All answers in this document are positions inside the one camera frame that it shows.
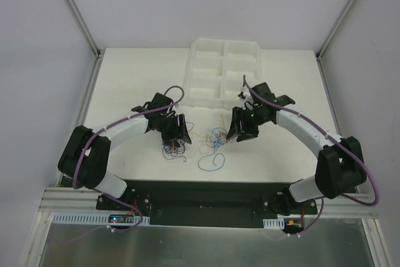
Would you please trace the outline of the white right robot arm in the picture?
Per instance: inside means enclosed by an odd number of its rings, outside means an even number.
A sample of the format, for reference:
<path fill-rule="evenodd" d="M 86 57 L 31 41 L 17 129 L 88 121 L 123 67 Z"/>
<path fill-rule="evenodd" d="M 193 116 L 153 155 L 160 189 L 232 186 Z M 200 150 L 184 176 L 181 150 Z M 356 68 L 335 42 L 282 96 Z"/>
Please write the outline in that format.
<path fill-rule="evenodd" d="M 228 140 L 254 139 L 260 125 L 272 122 L 300 140 L 317 159 L 313 176 L 286 186 L 279 195 L 285 212 L 298 212 L 310 199 L 334 199 L 366 182 L 361 145 L 356 138 L 331 136 L 301 113 L 292 98 L 272 93 L 267 83 L 252 87 L 249 94 L 241 91 L 238 98 L 243 105 L 232 109 Z"/>

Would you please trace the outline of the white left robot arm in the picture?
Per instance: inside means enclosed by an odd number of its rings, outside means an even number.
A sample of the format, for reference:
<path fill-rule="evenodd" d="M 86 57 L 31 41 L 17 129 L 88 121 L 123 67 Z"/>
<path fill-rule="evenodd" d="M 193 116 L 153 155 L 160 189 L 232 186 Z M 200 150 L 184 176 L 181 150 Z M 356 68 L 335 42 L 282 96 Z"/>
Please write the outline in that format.
<path fill-rule="evenodd" d="M 57 164 L 58 170 L 72 179 L 73 188 L 108 194 L 117 209 L 128 209 L 132 195 L 127 182 L 108 171 L 109 154 L 120 144 L 149 131 L 161 133 L 166 148 L 191 144 L 185 116 L 173 110 L 176 104 L 165 94 L 156 93 L 151 101 L 102 128 L 75 127 Z"/>

